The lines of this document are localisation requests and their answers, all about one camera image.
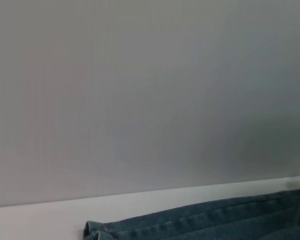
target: wall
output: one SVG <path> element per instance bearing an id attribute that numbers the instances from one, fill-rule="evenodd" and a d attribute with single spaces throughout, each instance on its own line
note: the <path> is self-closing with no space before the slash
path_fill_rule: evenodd
<path id="1" fill-rule="evenodd" d="M 0 206 L 300 175 L 300 0 L 0 0 Z"/>

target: blue denim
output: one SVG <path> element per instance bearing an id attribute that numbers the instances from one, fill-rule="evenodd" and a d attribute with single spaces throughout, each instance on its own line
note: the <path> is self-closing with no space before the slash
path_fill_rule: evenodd
<path id="1" fill-rule="evenodd" d="M 300 189 L 88 221 L 84 240 L 300 240 Z"/>

